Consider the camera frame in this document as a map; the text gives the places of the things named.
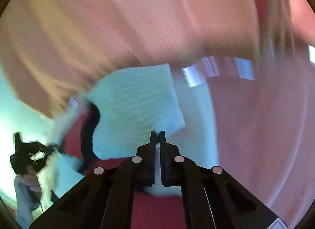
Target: metal pin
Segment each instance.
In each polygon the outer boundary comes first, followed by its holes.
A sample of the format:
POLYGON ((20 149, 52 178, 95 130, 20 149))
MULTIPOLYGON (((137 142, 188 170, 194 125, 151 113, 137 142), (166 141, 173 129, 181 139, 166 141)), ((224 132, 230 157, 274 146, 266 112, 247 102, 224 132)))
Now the metal pin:
POLYGON ((223 169, 219 166, 215 166, 212 168, 212 171, 216 174, 221 174, 223 172, 223 169))
POLYGON ((101 175, 103 174, 103 172, 104 172, 104 169, 102 167, 97 167, 94 169, 94 174, 96 175, 101 175))
POLYGON ((140 156, 134 156, 131 160, 133 163, 140 163, 142 158, 140 156))
POLYGON ((176 156, 176 157, 174 158, 174 160, 175 160, 176 162, 183 162, 183 161, 185 161, 185 158, 184 158, 183 156, 176 156))

